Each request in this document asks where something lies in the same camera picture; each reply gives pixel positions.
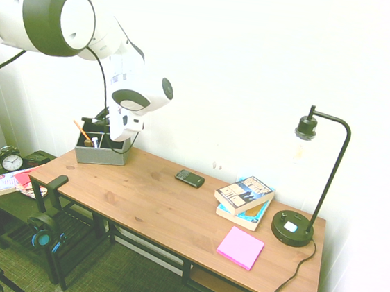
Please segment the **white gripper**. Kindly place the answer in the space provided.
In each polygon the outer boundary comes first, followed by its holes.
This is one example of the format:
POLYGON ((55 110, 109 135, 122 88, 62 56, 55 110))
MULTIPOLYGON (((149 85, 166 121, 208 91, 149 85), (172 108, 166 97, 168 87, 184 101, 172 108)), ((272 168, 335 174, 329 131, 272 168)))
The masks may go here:
POLYGON ((125 125, 128 119, 128 110, 111 105, 103 108, 96 116, 96 120, 103 120, 100 124, 100 132, 110 134, 112 141, 120 142, 126 139, 125 125))

